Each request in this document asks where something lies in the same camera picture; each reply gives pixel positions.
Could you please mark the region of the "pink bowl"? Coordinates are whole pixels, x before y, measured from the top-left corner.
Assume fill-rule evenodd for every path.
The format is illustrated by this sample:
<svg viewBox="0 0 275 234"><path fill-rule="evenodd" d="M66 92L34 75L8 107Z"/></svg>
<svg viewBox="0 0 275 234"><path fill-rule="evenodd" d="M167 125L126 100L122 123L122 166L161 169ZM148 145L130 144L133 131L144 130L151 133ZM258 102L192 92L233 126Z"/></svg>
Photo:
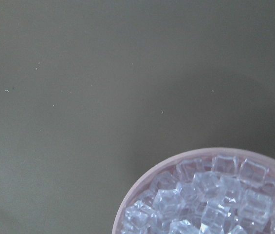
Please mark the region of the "pink bowl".
<svg viewBox="0 0 275 234"><path fill-rule="evenodd" d="M113 228L112 228L112 234L119 234L121 232L122 228L122 219L124 216L124 211L126 206L132 204L133 200L144 190L146 190L149 185L151 184L151 181L153 178L168 169L172 169L174 165L181 162L184 159L194 159L194 158L204 158L204 157L212 157L216 156L218 154L221 155L229 155L229 156L238 156L239 158L246 159L249 158L255 162L258 162L264 166L267 166L270 169L270 174L275 177L275 159L247 151L242 149L235 149L235 148L202 148L202 149L195 149L187 152L183 152L180 154L177 154L175 156L169 157L160 163L156 164L152 168L150 168L146 173L144 173L130 188L126 196L124 197L118 212L115 216Z"/></svg>

